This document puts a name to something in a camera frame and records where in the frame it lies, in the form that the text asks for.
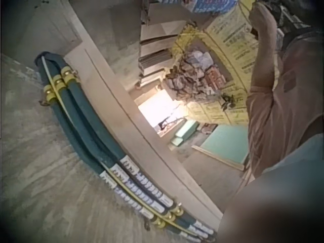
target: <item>bundled hose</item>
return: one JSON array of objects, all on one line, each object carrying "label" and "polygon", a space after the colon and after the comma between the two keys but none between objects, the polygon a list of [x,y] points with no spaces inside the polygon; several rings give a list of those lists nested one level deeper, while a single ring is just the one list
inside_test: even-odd
[{"label": "bundled hose", "polygon": [[[96,174],[153,224],[166,227],[195,242],[200,242],[198,236],[209,241],[213,240],[211,236],[214,233],[213,230],[179,208],[175,202],[154,186],[124,153],[98,118],[77,82],[77,78],[62,57],[42,53],[36,58],[35,63],[39,67],[46,87],[48,102],[66,136],[80,158]],[[117,160],[128,170],[128,174],[115,162]],[[129,174],[147,189],[146,193]],[[176,218],[169,209],[180,217]]]}]

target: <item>person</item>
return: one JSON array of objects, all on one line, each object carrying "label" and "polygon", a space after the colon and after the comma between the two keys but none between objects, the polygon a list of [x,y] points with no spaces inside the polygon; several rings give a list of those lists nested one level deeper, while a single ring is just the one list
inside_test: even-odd
[{"label": "person", "polygon": [[322,144],[323,35],[312,29],[290,41],[278,55],[274,88],[277,23],[260,2],[253,4],[249,19],[259,38],[247,98],[250,162],[258,178],[304,143]]}]

